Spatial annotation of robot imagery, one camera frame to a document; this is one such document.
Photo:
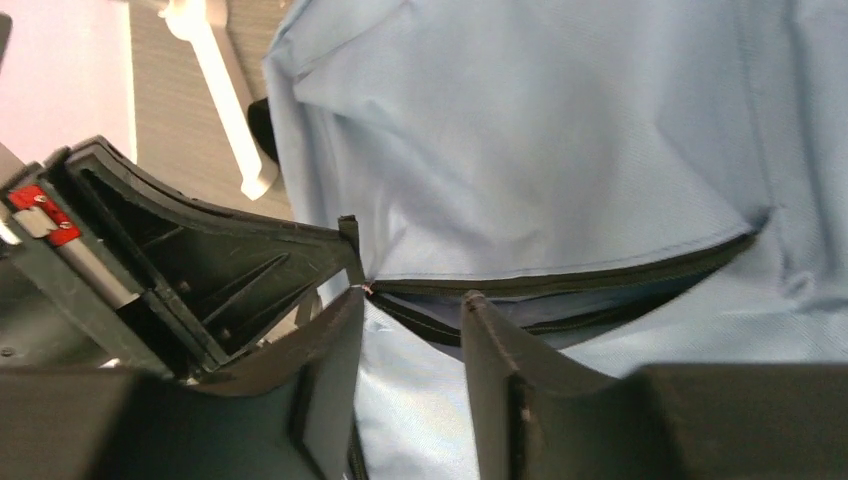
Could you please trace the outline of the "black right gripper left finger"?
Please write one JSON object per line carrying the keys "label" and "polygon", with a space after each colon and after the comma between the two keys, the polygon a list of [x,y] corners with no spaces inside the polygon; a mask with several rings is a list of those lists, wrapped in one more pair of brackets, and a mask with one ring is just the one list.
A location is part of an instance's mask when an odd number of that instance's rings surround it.
{"label": "black right gripper left finger", "polygon": [[194,386],[127,368],[1,373],[5,479],[339,479],[364,294]]}

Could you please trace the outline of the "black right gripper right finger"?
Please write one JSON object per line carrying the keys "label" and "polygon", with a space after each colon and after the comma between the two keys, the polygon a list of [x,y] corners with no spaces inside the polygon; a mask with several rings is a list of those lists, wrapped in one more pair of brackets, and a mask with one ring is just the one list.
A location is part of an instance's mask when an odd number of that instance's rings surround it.
{"label": "black right gripper right finger", "polygon": [[843,479],[847,367],[648,364],[606,376],[465,295],[484,479]]}

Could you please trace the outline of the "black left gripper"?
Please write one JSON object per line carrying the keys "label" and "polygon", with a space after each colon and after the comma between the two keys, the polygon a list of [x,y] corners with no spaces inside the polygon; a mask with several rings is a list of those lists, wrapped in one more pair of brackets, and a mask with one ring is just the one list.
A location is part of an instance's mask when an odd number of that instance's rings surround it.
{"label": "black left gripper", "polygon": [[[62,166],[60,190],[54,181]],[[1,149],[1,365],[168,376],[127,322],[141,298],[193,370],[234,362],[307,294],[355,272],[346,232],[189,198],[96,137],[24,164]]]}

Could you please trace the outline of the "blue backpack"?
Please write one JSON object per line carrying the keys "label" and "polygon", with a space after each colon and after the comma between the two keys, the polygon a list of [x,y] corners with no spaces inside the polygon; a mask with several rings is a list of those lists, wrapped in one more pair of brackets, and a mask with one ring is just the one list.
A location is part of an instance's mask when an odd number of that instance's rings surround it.
{"label": "blue backpack", "polygon": [[263,70],[359,223],[356,479],[479,477],[470,290],[614,377],[847,358],[843,1],[296,1]]}

